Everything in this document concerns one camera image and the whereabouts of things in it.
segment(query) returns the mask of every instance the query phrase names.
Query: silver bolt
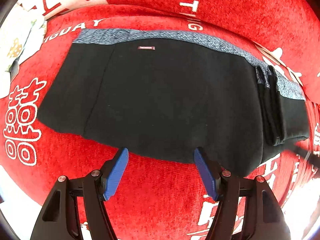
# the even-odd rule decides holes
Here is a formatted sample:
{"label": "silver bolt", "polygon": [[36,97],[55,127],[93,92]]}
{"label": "silver bolt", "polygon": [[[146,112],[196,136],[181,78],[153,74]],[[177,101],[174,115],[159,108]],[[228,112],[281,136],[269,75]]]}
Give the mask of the silver bolt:
{"label": "silver bolt", "polygon": [[58,178],[59,182],[64,182],[66,180],[66,176],[62,175]]}
{"label": "silver bolt", "polygon": [[100,174],[100,171],[99,171],[99,170],[91,171],[91,175],[94,176],[94,177],[99,176],[99,174]]}
{"label": "silver bolt", "polygon": [[264,182],[264,177],[262,176],[257,176],[257,182]]}
{"label": "silver bolt", "polygon": [[230,177],[231,176],[231,172],[227,171],[227,170],[224,170],[224,171],[222,171],[222,175],[225,176],[225,177]]}

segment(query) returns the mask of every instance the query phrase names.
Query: blue gripper pad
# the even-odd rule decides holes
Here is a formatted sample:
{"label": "blue gripper pad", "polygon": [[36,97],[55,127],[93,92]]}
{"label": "blue gripper pad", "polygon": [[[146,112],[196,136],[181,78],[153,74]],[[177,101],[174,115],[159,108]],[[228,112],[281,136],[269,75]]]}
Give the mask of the blue gripper pad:
{"label": "blue gripper pad", "polygon": [[129,151],[127,148],[124,148],[107,179],[107,188],[103,194],[105,200],[109,200],[109,198],[116,193],[124,170],[127,167],[128,161]]}
{"label": "blue gripper pad", "polygon": [[216,192],[215,179],[212,177],[211,172],[209,171],[208,166],[205,164],[205,161],[198,148],[194,152],[194,159],[208,195],[212,197],[214,201],[217,201],[219,195]]}

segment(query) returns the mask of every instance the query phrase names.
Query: black fabric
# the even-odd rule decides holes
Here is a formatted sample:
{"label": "black fabric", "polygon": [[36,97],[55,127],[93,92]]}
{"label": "black fabric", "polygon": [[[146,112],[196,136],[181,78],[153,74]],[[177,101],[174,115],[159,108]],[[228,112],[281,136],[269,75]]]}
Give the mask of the black fabric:
{"label": "black fabric", "polygon": [[202,146],[244,177],[279,153],[273,146],[305,136],[304,120],[287,124],[306,115],[304,101],[277,93],[257,85],[255,68],[243,57],[193,43],[73,44],[38,119],[58,132],[169,161],[193,163]]}

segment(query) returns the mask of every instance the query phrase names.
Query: gray fabric trim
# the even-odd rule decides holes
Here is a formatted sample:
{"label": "gray fabric trim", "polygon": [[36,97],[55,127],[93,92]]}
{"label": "gray fabric trim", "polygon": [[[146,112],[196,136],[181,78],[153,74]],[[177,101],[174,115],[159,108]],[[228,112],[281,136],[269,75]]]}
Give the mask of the gray fabric trim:
{"label": "gray fabric trim", "polygon": [[[136,41],[142,39],[173,39],[198,44],[209,49],[225,52],[244,57],[247,62],[256,68],[257,81],[270,87],[268,76],[271,75],[268,64],[257,59],[249,52],[218,37],[203,33],[187,31],[139,31],[132,29],[83,29],[73,43],[112,45],[126,41]],[[304,100],[304,95],[299,84],[286,80],[278,71],[277,90],[283,97]]]}

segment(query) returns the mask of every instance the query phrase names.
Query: red cloth surface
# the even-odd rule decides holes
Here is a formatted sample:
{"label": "red cloth surface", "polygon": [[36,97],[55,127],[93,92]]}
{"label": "red cloth surface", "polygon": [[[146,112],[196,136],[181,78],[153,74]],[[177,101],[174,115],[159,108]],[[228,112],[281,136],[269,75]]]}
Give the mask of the red cloth surface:
{"label": "red cloth surface", "polygon": [[[100,19],[104,20],[94,26]],[[41,50],[20,66],[20,73],[12,83],[11,94],[0,100],[0,116],[6,120],[0,127],[6,136],[0,138],[0,144],[6,146],[2,148],[0,163],[18,186],[42,204],[58,176],[64,174],[70,179],[84,176],[99,168],[116,152],[113,147],[80,136],[56,133],[34,120],[37,107],[81,27],[191,31],[189,23],[183,18],[160,17],[160,12],[155,10],[121,5],[81,8],[51,20],[48,23],[48,38],[44,40]],[[198,25],[203,30],[196,32],[223,38],[261,58],[262,54],[251,41],[206,23]],[[314,106],[307,100],[308,114],[313,117],[310,118],[311,130],[316,126],[315,122],[319,122]],[[29,160],[24,148],[30,153]],[[298,156],[286,152],[257,168],[249,178],[264,175],[283,204],[297,182],[305,182],[304,178],[310,178],[313,173],[311,166],[300,162]],[[194,240],[196,238],[193,236],[206,234],[217,208],[205,195],[195,165],[155,160],[130,153],[119,188],[106,202],[106,208],[120,239]],[[239,204],[236,227],[242,221],[243,208],[244,198]],[[81,201],[79,212],[81,222],[84,222]]]}
{"label": "red cloth surface", "polygon": [[[46,15],[58,4],[54,0],[35,1],[32,4],[31,0],[29,6],[40,8],[42,4]],[[301,146],[313,148],[316,145],[315,151],[319,151],[319,106],[315,103],[320,102],[317,93],[320,24],[305,0],[106,1],[109,5],[77,9],[50,20],[40,51],[20,66],[20,73],[12,82],[11,94],[0,99],[0,130],[4,131],[4,136],[0,137],[0,164],[36,202],[43,204],[60,175],[70,179],[84,176],[116,153],[115,148],[80,136],[56,133],[36,119],[37,107],[81,28],[207,33],[239,46],[261,60],[262,54],[252,41],[270,51],[281,47],[281,60],[292,70],[302,73],[300,79],[308,96],[306,106],[311,136],[301,142]],[[180,5],[194,5],[194,1],[199,2],[194,10],[191,6]],[[291,80],[287,69],[282,68]],[[298,156],[283,152],[257,168],[249,178],[265,176],[283,205],[292,190],[307,182],[314,173],[313,167]],[[79,203],[83,223],[86,219],[84,206],[82,201]],[[243,207],[244,198],[240,200],[235,227],[241,224]],[[195,165],[130,153],[118,190],[106,202],[106,208],[119,239],[198,240],[206,235],[217,206],[206,196]]]}

